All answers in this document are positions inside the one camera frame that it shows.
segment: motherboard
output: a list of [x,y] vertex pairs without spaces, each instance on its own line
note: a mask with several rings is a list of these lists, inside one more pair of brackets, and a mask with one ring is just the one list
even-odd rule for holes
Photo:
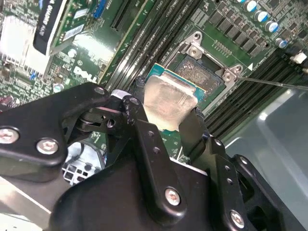
[[[214,133],[220,126],[217,119],[228,112],[226,102],[232,104],[228,99],[248,99],[244,93],[260,87],[244,86],[237,77],[285,83],[305,77],[307,3],[2,0],[0,104],[16,107],[85,82],[98,83],[109,91],[126,90],[144,102],[169,155],[185,162],[178,126],[193,108],[200,109]],[[292,78],[258,75],[277,66],[276,53],[284,60],[281,68],[292,67],[285,72]],[[240,90],[243,93],[234,96]],[[275,89],[274,93],[269,90],[264,93],[267,97],[260,95],[262,103],[243,118],[248,119],[281,92]],[[170,116],[166,123],[166,115],[177,116]],[[223,138],[225,133],[217,136]],[[91,137],[98,148],[105,148],[104,141],[104,134]]]

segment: metal bracket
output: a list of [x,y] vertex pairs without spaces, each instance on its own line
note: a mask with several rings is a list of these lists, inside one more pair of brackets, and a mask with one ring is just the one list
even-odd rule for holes
[[222,75],[222,79],[225,81],[225,89],[202,111],[206,115],[217,103],[223,101],[230,89],[235,85],[235,81],[243,71],[243,66],[238,64],[229,69],[226,69]]

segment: electronic component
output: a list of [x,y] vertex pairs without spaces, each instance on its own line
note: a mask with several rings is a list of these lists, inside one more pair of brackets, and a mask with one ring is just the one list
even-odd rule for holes
[[4,61],[22,67],[29,76],[34,72],[44,75],[51,64],[51,59],[34,49],[32,40],[35,29],[16,16],[4,18],[0,38],[0,53]]
[[213,25],[217,25],[221,19],[223,18],[222,14],[218,11],[214,12],[212,17],[209,19],[209,21],[213,24]]
[[246,35],[244,33],[240,33],[239,36],[235,39],[235,43],[237,45],[241,45],[246,40]]
[[300,52],[297,55],[290,57],[290,59],[297,64],[301,64],[305,59],[307,59],[307,55],[304,52]]
[[282,38],[277,38],[276,41],[275,41],[275,44],[280,49],[284,49],[288,45],[288,42],[283,40]]
[[64,85],[62,83],[56,83],[53,85],[53,93],[58,93],[64,90]]
[[227,32],[227,36],[231,39],[234,39],[238,33],[240,32],[240,30],[238,28],[236,28],[235,26],[233,26],[228,32]]
[[247,12],[253,12],[257,9],[257,2],[254,0],[248,0],[244,3],[243,8]]
[[222,20],[222,22],[218,26],[218,29],[221,30],[222,32],[225,32],[230,26],[231,26],[231,22],[227,18],[225,18]]
[[270,32],[270,33],[274,33],[278,30],[278,23],[273,22],[273,21],[268,21],[265,26],[264,26],[265,30]]
[[194,95],[196,86],[155,64],[150,71],[144,87],[144,110],[150,123],[161,130],[174,131],[197,105],[198,98]]
[[245,24],[244,26],[243,26],[243,28],[242,28],[242,31],[243,32],[246,32],[248,29],[249,29],[249,25],[248,24]]
[[262,47],[253,45],[253,47],[249,50],[249,55],[252,57],[256,57],[261,51],[263,51]]
[[231,18],[232,15],[234,14],[234,11],[233,10],[229,10],[229,12],[227,13],[227,18]]
[[295,28],[296,28],[296,26],[297,26],[297,24],[296,24],[296,23],[292,23],[292,24],[290,25],[289,29],[290,29],[290,30],[293,30],[293,29],[295,29]]
[[67,52],[67,55],[68,57],[70,58],[75,58],[76,55],[77,55],[77,51],[75,49],[70,49],[68,52]]
[[245,51],[249,51],[253,45],[255,44],[255,42],[251,39],[248,39],[247,41],[245,41],[242,45],[243,50]]
[[223,84],[221,78],[214,74],[215,70],[216,68],[211,67],[207,59],[196,61],[191,57],[186,57],[176,67],[175,73],[202,88],[206,95],[211,95]]
[[105,8],[106,0],[99,0],[99,1],[100,1],[100,3],[98,4],[98,7],[96,8],[96,10],[95,10],[95,12],[93,14],[94,18],[99,18],[102,15],[103,10]]
[[33,46],[45,55],[63,50],[73,42],[75,35],[91,24],[95,7],[96,0],[53,0],[45,4],[38,17]]
[[263,23],[267,20],[268,13],[266,11],[257,11],[254,15],[254,19],[257,22]]
[[301,32],[299,32],[298,36],[302,39],[304,39],[307,36],[307,32],[305,30],[302,30]]
[[254,38],[257,35],[257,32],[254,30],[253,32],[250,33],[249,37]]
[[2,66],[1,74],[3,75],[5,81],[10,80],[11,69],[12,65],[9,63],[6,63]]

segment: screw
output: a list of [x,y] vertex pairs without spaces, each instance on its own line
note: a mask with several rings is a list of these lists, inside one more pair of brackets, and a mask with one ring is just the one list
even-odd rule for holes
[[51,139],[43,139],[37,143],[37,150],[46,155],[54,154],[58,150],[58,144]]
[[200,36],[199,34],[195,34],[195,35],[194,35],[194,38],[195,38],[196,40],[199,40],[200,37],[201,37],[201,36]]
[[244,164],[246,164],[246,165],[248,164],[247,160],[246,160],[244,157],[241,156],[240,159],[241,159],[241,161],[242,161]]
[[221,146],[221,142],[218,140],[218,139],[214,139],[215,140],[215,143],[218,145],[218,146]]
[[135,98],[130,98],[129,101],[131,101],[131,102],[134,103],[135,105],[138,105],[138,104],[139,104],[138,100],[135,99]]
[[14,143],[18,140],[19,134],[11,128],[0,129],[0,143]]
[[105,91],[104,91],[103,88],[96,87],[94,90],[95,90],[96,93],[99,93],[100,95],[104,95],[105,94]]
[[231,79],[230,79],[230,73],[227,72],[227,73],[223,74],[222,78],[223,78],[223,80],[224,80],[225,82],[230,82],[230,80],[231,80]]
[[180,204],[180,195],[171,188],[166,189],[165,197],[171,205],[177,206]]
[[231,210],[230,217],[231,217],[232,221],[234,222],[234,224],[238,228],[240,228],[240,229],[244,228],[244,226],[245,226],[244,220],[238,212],[236,212],[235,210]]

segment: green circuit board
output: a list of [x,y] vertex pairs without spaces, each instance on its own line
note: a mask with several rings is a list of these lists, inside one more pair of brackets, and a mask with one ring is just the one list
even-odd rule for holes
[[[72,7],[75,1],[68,2]],[[257,10],[268,13],[265,22],[255,20]],[[46,68],[40,71],[25,61],[23,54],[20,60],[16,59],[12,45],[8,52],[0,42],[0,98],[12,96],[10,106],[15,107],[87,81],[108,90],[129,90],[136,79],[146,78],[155,62],[164,63],[179,43],[195,31],[202,33],[201,47],[226,67],[241,64],[243,76],[249,76],[279,49],[277,38],[285,40],[288,46],[308,44],[308,5],[299,0],[260,0],[257,10],[247,12],[244,3],[231,0],[107,0],[101,17],[94,19],[89,14],[86,30],[49,57]],[[64,34],[64,28],[68,31],[74,27],[75,15],[70,15],[70,11],[66,11],[66,20],[60,24],[63,30],[59,30],[57,38]],[[39,13],[39,1],[6,1],[0,14],[0,41],[11,39],[12,20],[23,22],[34,31]],[[270,20],[279,25],[273,33],[265,29]],[[30,33],[20,42],[31,44],[31,39]],[[175,59],[170,69],[175,70],[186,56]],[[204,109],[223,89],[220,86],[211,92],[198,106]],[[181,146],[178,133],[165,132],[162,136],[170,156],[177,158]],[[98,146],[104,144],[103,135],[95,133],[92,138]]]

